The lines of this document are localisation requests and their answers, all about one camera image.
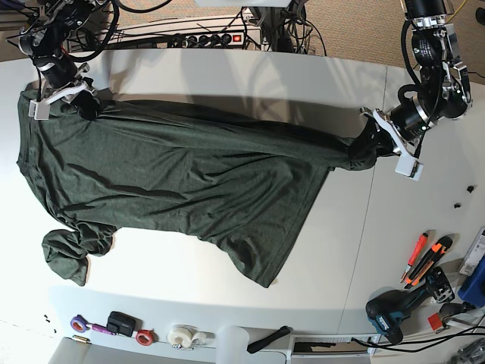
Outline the teal black cordless drill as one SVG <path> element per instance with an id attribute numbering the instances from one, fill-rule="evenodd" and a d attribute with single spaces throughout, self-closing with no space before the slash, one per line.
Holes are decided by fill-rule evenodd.
<path id="1" fill-rule="evenodd" d="M 365 306 L 368 321 L 378 334 L 392 345 L 400 344 L 403 333 L 400 325 L 411 317 L 425 300 L 433 298 L 437 303 L 450 303 L 455 294 L 444 270 L 434 268 L 426 275 L 424 283 L 414 290 L 389 290 L 369 300 Z"/>

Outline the purple tape roll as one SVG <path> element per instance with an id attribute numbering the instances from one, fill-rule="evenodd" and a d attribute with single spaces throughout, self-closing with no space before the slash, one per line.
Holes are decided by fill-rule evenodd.
<path id="1" fill-rule="evenodd" d="M 84 333 L 89 329 L 89 323 L 81 315 L 76 315 L 70 320 L 70 326 L 78 333 Z"/>

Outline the red square tag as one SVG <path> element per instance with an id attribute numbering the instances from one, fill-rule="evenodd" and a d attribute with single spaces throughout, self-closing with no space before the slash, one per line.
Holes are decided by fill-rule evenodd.
<path id="1" fill-rule="evenodd" d="M 444 329 L 443 321 L 440 314 L 437 312 L 427 318 L 428 323 L 433 331 L 440 331 Z"/>

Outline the red tape roll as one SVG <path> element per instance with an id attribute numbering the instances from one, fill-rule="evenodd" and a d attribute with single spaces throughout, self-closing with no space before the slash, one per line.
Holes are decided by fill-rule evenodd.
<path id="1" fill-rule="evenodd" d="M 154 342 L 153 330 L 139 330 L 136 332 L 136 342 L 142 346 L 151 346 Z"/>

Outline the white plastic cup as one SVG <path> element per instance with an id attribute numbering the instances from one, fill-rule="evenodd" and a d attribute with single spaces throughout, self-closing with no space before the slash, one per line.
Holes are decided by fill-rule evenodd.
<path id="1" fill-rule="evenodd" d="M 249 333 L 239 326 L 227 326 L 216 334 L 216 364 L 245 362 Z"/>

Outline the black power strip red switch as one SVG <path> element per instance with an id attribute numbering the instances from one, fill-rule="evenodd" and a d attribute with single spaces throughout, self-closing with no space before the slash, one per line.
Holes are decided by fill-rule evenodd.
<path id="1" fill-rule="evenodd" d="M 243 34 L 176 34 L 169 37 L 166 47 L 179 49 L 242 49 Z"/>

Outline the orange black utility knife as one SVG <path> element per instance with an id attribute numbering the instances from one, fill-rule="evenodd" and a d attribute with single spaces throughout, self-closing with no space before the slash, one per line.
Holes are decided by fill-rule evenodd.
<path id="1" fill-rule="evenodd" d="M 421 261 L 405 279 L 404 289 L 415 287 L 426 275 L 426 273 L 444 256 L 453 244 L 449 236 L 444 236 L 429 248 Z"/>

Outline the dark green t-shirt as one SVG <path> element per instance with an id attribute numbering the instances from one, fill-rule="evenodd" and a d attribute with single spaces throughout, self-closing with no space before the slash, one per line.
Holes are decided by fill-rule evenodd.
<path id="1" fill-rule="evenodd" d="M 84 285 L 89 256 L 121 228 L 194 236 L 262 287 L 278 276 L 328 173 L 372 168 L 352 140 L 201 105 L 111 101 L 89 121 L 57 101 L 45 121 L 17 110 L 21 174 L 60 230 L 42 241 L 49 268 Z"/>

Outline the blue box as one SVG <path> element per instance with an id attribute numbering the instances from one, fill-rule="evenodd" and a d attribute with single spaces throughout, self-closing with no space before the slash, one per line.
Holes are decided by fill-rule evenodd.
<path id="1" fill-rule="evenodd" d="M 458 290 L 458 296 L 462 301 L 470 303 L 477 308 L 484 307 L 485 303 L 484 269 L 485 257 L 480 260 L 472 275 L 464 281 Z"/>

